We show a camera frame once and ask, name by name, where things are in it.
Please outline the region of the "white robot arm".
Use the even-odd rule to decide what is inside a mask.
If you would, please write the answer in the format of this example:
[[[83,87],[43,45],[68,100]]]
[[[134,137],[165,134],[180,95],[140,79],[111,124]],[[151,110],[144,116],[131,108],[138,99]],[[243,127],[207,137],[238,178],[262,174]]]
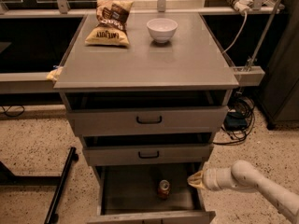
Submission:
[[[211,191],[258,191],[291,224],[299,224],[299,195],[265,177],[247,161],[236,161],[226,168],[198,171],[189,176],[187,182],[196,189]]]

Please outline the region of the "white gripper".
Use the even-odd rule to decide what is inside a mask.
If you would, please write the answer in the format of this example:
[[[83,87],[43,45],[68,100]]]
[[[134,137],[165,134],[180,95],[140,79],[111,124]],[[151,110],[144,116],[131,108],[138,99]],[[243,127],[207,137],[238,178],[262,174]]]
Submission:
[[[213,191],[229,189],[234,184],[230,168],[210,168],[204,172],[198,171],[190,175],[189,179],[188,184],[193,188],[204,189],[206,186],[207,189]]]

